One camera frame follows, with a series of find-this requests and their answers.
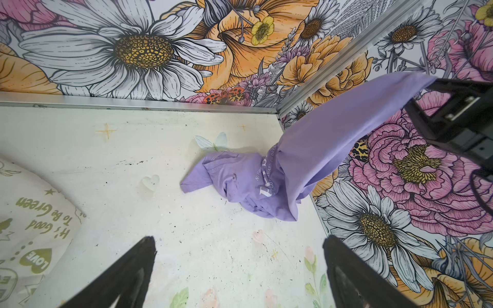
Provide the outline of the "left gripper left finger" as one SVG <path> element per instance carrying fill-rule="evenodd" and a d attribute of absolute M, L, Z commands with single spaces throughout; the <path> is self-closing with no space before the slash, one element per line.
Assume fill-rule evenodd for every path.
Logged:
<path fill-rule="evenodd" d="M 156 255 L 154 237 L 142 238 L 62 307 L 142 307 Z"/>

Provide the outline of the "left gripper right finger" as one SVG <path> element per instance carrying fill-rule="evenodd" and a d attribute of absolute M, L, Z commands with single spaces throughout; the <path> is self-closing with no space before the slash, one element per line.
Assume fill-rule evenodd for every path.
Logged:
<path fill-rule="evenodd" d="M 362 261 L 336 236 L 323 243 L 327 278 L 336 307 L 395 307 L 416 305 Z"/>

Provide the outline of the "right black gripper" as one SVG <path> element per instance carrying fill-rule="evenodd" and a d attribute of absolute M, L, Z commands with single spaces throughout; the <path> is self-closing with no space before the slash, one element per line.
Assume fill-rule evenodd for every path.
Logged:
<path fill-rule="evenodd" d="M 474 183 L 476 177 L 492 182 L 492 83 L 437 79 L 426 88 L 450 97 L 431 115 L 415 99 L 404 110 L 429 144 L 480 167 L 471 173 L 470 186 L 480 207 L 492 215 L 492 207 L 481 198 Z"/>

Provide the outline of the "lavender purple shirt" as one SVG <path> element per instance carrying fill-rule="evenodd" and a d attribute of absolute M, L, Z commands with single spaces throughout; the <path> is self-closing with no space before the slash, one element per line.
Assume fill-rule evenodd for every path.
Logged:
<path fill-rule="evenodd" d="M 427 74 L 400 72 L 361 84 L 291 125 L 266 155 L 207 154 L 182 180 L 181 190 L 213 186 L 257 216 L 295 222 L 298 203 L 339 167 L 354 143 L 434 81 Z"/>

